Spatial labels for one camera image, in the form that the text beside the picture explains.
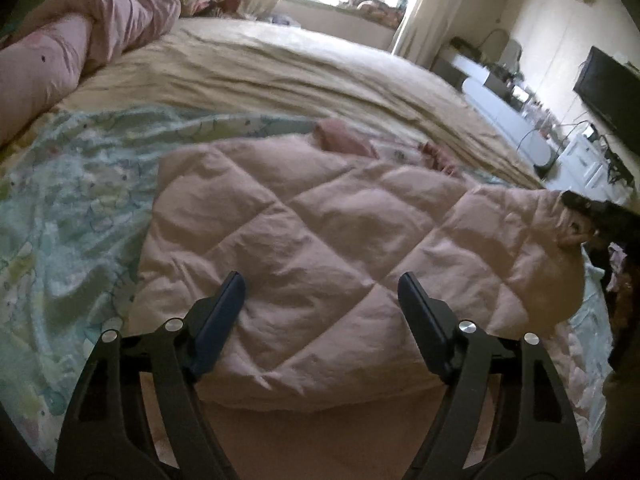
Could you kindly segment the person's right hand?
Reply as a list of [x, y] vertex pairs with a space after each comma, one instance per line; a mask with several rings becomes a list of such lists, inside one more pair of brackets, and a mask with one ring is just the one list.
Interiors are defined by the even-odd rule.
[[556, 244], [570, 248], [589, 242], [596, 232], [593, 222], [583, 214], [567, 209], [561, 214], [556, 228]]

